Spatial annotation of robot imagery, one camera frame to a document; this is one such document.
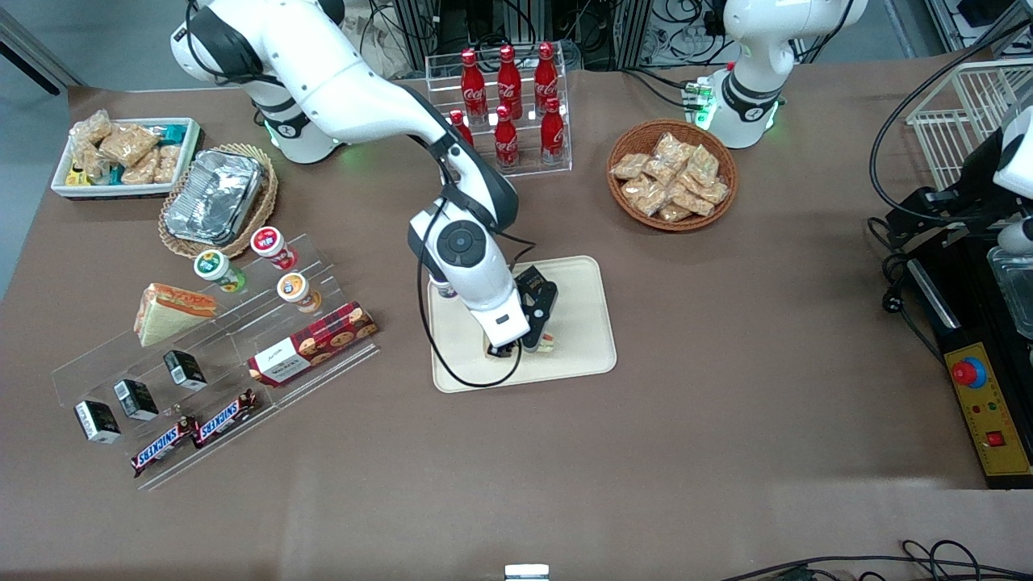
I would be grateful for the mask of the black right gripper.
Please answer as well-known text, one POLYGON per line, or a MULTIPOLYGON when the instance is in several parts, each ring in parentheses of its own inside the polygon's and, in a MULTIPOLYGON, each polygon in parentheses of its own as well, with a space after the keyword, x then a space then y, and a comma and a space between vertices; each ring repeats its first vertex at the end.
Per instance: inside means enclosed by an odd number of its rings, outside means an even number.
MULTIPOLYGON (((542 345, 546 325, 558 300, 557 284, 539 284, 534 288, 521 286, 521 309, 529 323, 529 331, 521 338, 521 348, 527 353, 535 353, 542 345)), ((487 356, 495 359, 510 359, 516 356, 519 343, 506 345, 491 345, 487 343, 487 356)))

